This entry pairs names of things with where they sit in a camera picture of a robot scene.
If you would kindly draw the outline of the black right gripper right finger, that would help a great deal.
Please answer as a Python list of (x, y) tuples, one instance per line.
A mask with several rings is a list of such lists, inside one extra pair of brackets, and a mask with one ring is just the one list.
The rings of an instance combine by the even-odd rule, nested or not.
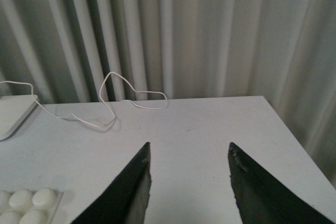
[(333, 223), (233, 142), (229, 144), (227, 157), (231, 186), (243, 223)]

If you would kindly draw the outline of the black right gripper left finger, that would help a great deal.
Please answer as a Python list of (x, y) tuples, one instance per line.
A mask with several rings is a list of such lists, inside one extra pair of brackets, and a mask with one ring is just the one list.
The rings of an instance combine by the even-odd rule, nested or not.
[(144, 223), (152, 184), (147, 142), (106, 190), (72, 223)]

